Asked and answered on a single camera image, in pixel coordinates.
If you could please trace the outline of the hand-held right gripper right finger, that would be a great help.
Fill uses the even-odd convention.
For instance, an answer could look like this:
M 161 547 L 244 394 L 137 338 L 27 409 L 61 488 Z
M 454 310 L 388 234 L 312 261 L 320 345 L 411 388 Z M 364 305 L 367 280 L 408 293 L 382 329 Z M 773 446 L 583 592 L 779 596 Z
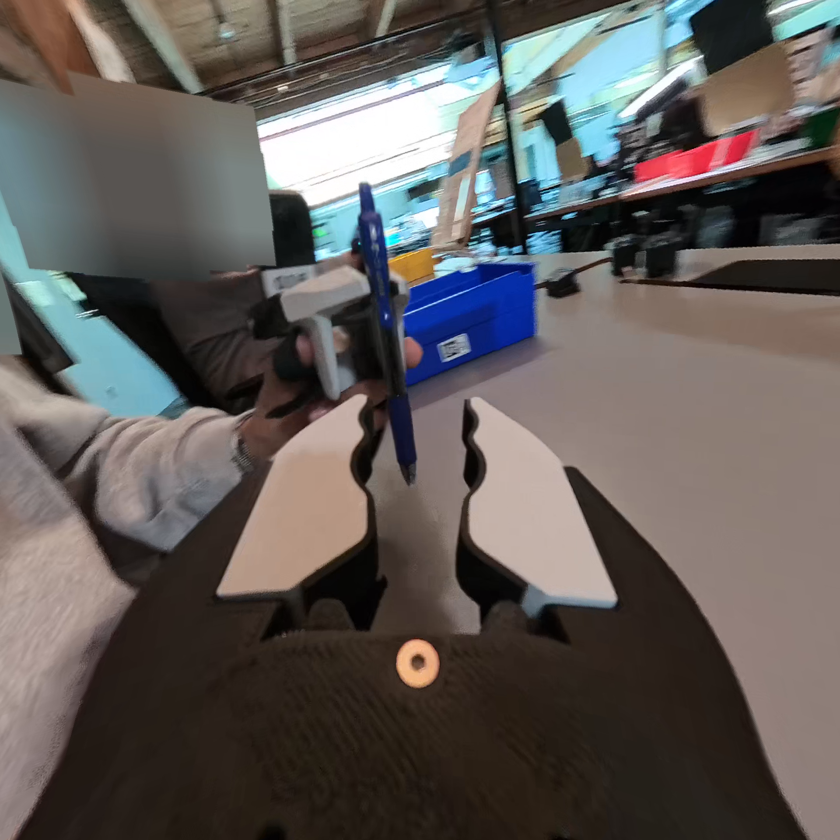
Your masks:
M 481 618 L 501 602 L 612 610 L 616 589 L 561 459 L 483 398 L 465 400 L 467 494 L 456 579 Z

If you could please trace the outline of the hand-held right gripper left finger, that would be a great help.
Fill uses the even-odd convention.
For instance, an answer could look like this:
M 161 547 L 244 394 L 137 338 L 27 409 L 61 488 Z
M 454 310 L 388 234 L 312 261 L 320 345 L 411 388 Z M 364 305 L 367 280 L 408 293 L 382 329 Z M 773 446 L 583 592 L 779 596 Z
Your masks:
M 273 459 L 215 592 L 221 604 L 276 603 L 295 624 L 320 601 L 373 624 L 386 588 L 368 484 L 382 434 L 363 394 Z

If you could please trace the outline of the blue ballpoint pen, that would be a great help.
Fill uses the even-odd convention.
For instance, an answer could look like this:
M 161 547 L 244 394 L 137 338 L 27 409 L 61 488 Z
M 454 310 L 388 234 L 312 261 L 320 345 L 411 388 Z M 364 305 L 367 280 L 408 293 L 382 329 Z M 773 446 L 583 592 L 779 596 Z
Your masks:
M 405 483 L 412 486 L 417 476 L 417 452 L 406 386 L 403 317 L 396 312 L 397 294 L 390 275 L 384 225 L 369 183 L 359 184 L 359 200 L 360 253 L 371 288 L 374 346 L 385 383 L 396 461 Z

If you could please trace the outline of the blue labelled plastic bin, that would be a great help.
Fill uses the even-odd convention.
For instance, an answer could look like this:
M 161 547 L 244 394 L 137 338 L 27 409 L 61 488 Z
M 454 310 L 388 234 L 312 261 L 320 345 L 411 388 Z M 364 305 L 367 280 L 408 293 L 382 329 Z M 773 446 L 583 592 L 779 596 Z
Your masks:
M 531 261 L 483 262 L 415 285 L 403 320 L 423 358 L 406 373 L 406 383 L 424 382 L 535 336 L 536 270 Z

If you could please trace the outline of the person's left forearm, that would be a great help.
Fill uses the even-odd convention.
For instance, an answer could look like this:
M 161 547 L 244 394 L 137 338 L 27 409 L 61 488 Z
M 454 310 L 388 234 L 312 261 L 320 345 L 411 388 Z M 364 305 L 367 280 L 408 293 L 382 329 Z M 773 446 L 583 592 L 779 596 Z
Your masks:
M 118 418 L 48 391 L 2 356 L 2 424 L 58 480 L 86 519 L 104 558 L 106 532 L 172 550 L 242 479 L 231 459 L 237 419 L 194 408 L 181 417 Z

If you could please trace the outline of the grey desk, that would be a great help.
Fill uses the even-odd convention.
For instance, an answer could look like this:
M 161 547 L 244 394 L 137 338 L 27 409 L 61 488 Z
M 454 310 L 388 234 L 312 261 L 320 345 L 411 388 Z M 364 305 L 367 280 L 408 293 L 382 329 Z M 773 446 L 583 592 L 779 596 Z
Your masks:
M 657 550 L 738 674 L 810 838 L 838 838 L 838 297 L 647 287 L 586 271 L 539 332 L 413 388 L 417 482 L 389 435 L 370 489 L 374 627 L 463 632 L 464 400 L 578 468 Z

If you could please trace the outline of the black desk mat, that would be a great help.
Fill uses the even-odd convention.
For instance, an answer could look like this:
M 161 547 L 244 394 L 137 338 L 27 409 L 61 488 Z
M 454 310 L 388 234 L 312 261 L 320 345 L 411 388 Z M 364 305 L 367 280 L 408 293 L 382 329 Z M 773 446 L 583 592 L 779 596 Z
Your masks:
M 649 287 L 754 291 L 817 297 L 839 296 L 838 259 L 744 259 L 702 271 L 698 276 L 624 279 Z

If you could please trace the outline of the person's left hand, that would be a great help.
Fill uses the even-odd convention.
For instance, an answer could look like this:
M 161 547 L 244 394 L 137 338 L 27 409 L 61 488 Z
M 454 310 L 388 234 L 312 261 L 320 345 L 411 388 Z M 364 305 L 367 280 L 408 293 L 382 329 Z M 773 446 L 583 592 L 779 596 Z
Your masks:
M 273 369 L 266 369 L 255 408 L 239 427 L 240 437 L 253 460 L 262 461 L 275 455 L 302 429 L 356 395 L 365 396 L 373 405 L 374 428 L 381 430 L 385 425 L 387 393 L 383 381 L 359 381 L 343 392 L 338 401 L 320 399 L 284 417 L 270 416 L 277 408 L 294 401 L 304 387 L 302 381 L 284 381 Z

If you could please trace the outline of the yellow plastic bin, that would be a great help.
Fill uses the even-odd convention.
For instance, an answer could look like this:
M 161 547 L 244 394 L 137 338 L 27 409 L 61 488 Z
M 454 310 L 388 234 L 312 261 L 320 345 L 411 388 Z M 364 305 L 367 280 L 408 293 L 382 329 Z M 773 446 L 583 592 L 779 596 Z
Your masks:
M 389 258 L 388 266 L 410 287 L 435 278 L 436 258 L 431 248 L 422 248 Z

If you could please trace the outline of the silver wristwatch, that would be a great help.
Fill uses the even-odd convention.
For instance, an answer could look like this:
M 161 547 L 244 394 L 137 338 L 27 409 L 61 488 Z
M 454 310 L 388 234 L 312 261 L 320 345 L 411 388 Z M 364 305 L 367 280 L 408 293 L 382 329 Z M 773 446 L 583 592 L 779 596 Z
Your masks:
M 252 455 L 245 436 L 243 428 L 247 425 L 251 413 L 245 413 L 237 419 L 236 425 L 233 427 L 230 438 L 231 459 L 236 467 L 238 473 L 242 476 L 248 476 L 257 468 L 257 460 Z

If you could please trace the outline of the black office chair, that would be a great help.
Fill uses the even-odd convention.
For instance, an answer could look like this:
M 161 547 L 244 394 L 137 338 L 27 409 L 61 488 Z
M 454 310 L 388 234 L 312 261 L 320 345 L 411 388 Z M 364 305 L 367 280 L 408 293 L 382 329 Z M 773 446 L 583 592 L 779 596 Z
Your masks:
M 88 304 L 109 320 L 172 380 L 192 406 L 221 408 L 165 325 L 147 280 L 69 272 Z

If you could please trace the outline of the person's grey sweatshirt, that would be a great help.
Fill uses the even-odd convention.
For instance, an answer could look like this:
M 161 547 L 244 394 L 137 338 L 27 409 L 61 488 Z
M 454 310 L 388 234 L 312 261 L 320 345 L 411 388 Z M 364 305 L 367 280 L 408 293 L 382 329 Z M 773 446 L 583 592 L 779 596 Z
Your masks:
M 133 595 L 64 488 L 5 423 L 1 480 L 1 837 L 15 838 Z

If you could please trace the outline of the red plastic bin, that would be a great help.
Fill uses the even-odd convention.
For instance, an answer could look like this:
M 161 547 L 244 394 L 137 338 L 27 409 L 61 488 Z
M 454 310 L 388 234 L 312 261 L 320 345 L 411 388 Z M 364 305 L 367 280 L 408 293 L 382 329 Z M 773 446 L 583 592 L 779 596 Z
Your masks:
M 749 157 L 761 140 L 761 129 L 732 134 L 717 141 L 711 170 L 735 165 Z
M 719 141 L 704 143 L 692 150 L 674 151 L 658 155 L 635 164 L 634 183 L 645 184 L 656 180 L 681 180 L 710 171 L 717 158 Z

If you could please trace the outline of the wooden workbench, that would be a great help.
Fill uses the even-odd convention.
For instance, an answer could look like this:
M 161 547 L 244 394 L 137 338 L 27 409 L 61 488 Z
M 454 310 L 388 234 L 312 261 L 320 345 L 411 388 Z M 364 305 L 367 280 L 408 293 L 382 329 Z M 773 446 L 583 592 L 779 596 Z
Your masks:
M 634 233 L 637 217 L 677 223 L 697 243 L 701 220 L 717 207 L 731 210 L 725 245 L 752 246 L 770 216 L 838 216 L 838 145 L 766 161 L 742 161 L 718 171 L 650 182 L 622 194 L 552 203 L 526 217 L 532 233 L 558 233 L 565 253 L 599 250 L 614 236 Z

